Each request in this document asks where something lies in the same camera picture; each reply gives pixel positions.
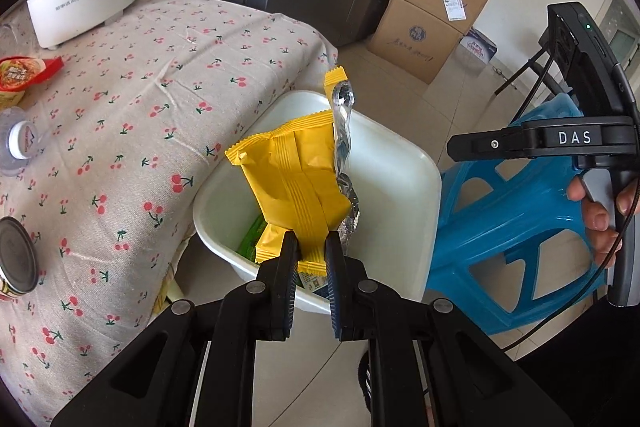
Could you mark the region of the person's right hand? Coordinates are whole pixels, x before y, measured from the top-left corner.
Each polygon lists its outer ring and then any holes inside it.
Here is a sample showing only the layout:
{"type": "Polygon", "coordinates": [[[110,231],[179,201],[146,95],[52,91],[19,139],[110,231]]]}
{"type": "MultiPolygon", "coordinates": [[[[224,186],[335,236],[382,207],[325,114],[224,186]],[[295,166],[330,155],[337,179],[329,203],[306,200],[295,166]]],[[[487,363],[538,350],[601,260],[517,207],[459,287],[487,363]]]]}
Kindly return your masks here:
{"type": "MultiPolygon", "coordinates": [[[[631,208],[637,185],[638,180],[634,180],[617,196],[617,210],[625,216],[631,208]]],[[[582,203],[582,220],[584,220],[586,235],[594,254],[594,259],[600,265],[606,259],[617,236],[615,230],[609,227],[610,216],[608,215],[608,210],[600,202],[593,202],[589,199],[585,187],[578,176],[575,176],[572,182],[568,184],[566,196],[573,202],[582,203]]]]}

